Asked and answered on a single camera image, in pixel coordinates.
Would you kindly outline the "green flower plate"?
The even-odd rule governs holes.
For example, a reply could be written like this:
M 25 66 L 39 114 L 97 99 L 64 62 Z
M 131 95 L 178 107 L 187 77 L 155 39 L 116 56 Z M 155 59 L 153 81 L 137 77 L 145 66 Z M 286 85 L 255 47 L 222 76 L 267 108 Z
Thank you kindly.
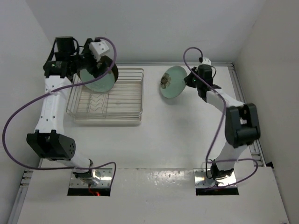
M 88 82 L 95 79 L 86 69 L 81 70 L 79 76 L 82 82 Z M 85 84 L 85 86 L 94 92 L 104 93 L 111 90 L 114 86 L 114 83 L 114 74 L 113 72 L 109 72 L 102 79 L 89 84 Z
M 161 77 L 159 90 L 163 97 L 172 99 L 179 96 L 186 87 L 186 70 L 181 66 L 170 67 Z

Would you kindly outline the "brown ceramic plate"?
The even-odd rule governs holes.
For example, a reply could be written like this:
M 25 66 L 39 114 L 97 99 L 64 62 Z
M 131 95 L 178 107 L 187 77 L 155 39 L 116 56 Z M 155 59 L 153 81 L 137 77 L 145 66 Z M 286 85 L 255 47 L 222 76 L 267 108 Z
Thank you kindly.
M 101 66 L 101 68 L 103 69 L 103 73 L 105 73 L 108 70 L 108 68 L 111 66 L 112 62 L 113 62 L 113 60 L 111 58 L 109 58 L 108 56 L 102 56 L 100 58 L 100 60 L 98 61 L 98 67 Z M 109 72 L 113 72 L 115 82 L 116 82 L 118 79 L 118 75 L 119 75 L 118 68 L 117 68 L 116 64 L 114 64 L 114 66 L 112 67 L 112 69 Z

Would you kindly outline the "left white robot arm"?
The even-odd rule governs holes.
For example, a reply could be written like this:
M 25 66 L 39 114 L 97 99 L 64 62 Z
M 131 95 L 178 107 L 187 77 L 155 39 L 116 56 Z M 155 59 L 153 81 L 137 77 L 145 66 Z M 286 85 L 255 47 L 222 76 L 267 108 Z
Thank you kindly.
M 76 151 L 75 140 L 64 134 L 64 113 L 69 87 L 78 72 L 87 70 L 92 78 L 106 73 L 112 60 L 106 57 L 109 47 L 100 39 L 87 39 L 79 46 L 73 37 L 57 37 L 43 66 L 45 97 L 38 123 L 26 142 L 42 159 L 70 167 L 76 178 L 98 181 L 93 162 Z

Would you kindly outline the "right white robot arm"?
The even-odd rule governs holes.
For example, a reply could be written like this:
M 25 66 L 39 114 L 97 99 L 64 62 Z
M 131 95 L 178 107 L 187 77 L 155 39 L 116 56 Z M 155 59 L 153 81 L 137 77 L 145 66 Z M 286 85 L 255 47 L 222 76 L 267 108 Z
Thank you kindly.
M 233 173 L 235 163 L 247 146 L 260 138 L 261 131 L 256 105 L 226 94 L 213 83 L 214 71 L 211 65 L 201 64 L 193 67 L 184 81 L 187 86 L 197 89 L 202 100 L 222 112 L 220 124 L 225 123 L 226 142 L 210 167 L 210 178 L 216 180 Z

